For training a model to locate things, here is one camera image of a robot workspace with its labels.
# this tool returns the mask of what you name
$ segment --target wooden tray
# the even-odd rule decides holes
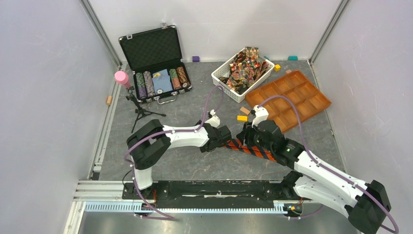
[[[330,100],[298,70],[251,91],[245,100],[250,107],[254,107],[273,95],[282,95],[290,99],[296,106],[302,122],[327,109],[331,104]],[[298,125],[293,108],[285,100],[275,98],[264,107],[269,113],[268,119],[274,120],[283,133]]]

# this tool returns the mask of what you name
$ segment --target white basket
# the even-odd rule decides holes
[[[261,57],[259,57],[260,60],[265,60],[268,63],[268,71],[262,75],[253,85],[251,85],[251,87],[249,87],[242,95],[238,94],[237,92],[235,92],[234,90],[230,89],[226,84],[224,84],[222,81],[219,80],[219,77],[228,77],[229,76],[229,64],[231,63],[231,61],[234,59],[236,55],[234,55],[232,58],[230,58],[228,61],[226,61],[224,64],[222,64],[222,66],[220,66],[217,70],[215,70],[211,76],[212,76],[212,81],[214,82],[215,85],[222,85],[224,87],[224,92],[230,96],[232,99],[234,99],[237,103],[240,103],[242,100],[244,100],[245,95],[256,89],[262,82],[264,82],[265,79],[267,79],[271,72],[272,69],[274,68],[274,64],[267,60],[267,59],[263,59]]]

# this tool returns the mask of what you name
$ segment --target black mini tripod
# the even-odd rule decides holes
[[[133,91],[135,90],[135,88],[134,88],[133,86],[131,86],[131,87],[130,87],[129,89],[127,89],[127,90],[128,90],[128,94],[129,94],[129,95],[126,96],[126,99],[133,101],[133,103],[135,104],[135,106],[138,108],[138,109],[135,109],[135,113],[137,113],[138,116],[136,117],[135,123],[133,124],[131,133],[133,133],[137,121],[140,120],[140,119],[142,119],[142,118],[144,118],[144,117],[146,117],[146,116],[150,116],[150,115],[152,115],[152,114],[160,115],[160,116],[163,116],[163,117],[167,116],[167,115],[165,115],[165,114],[160,114],[160,113],[156,113],[156,112],[152,112],[152,111],[147,111],[147,110],[145,110],[144,108],[141,107],[141,105],[139,104],[139,102],[138,102],[138,100],[136,99],[135,95],[133,95]]]

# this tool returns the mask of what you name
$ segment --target pink cylinder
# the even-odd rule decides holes
[[[115,80],[117,83],[123,85],[127,89],[131,87],[131,83],[129,82],[129,77],[128,77],[128,74],[126,74],[126,72],[117,71],[115,73]]]

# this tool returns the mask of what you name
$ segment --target white wall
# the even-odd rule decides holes
[[[315,62],[348,172],[385,185],[402,234],[413,227],[412,12],[408,0],[351,1]]]
[[[77,0],[0,3],[0,233],[59,234],[115,65]]]
[[[175,24],[185,60],[227,60],[245,46],[271,59],[313,53],[339,0],[90,0],[121,60],[118,38]]]

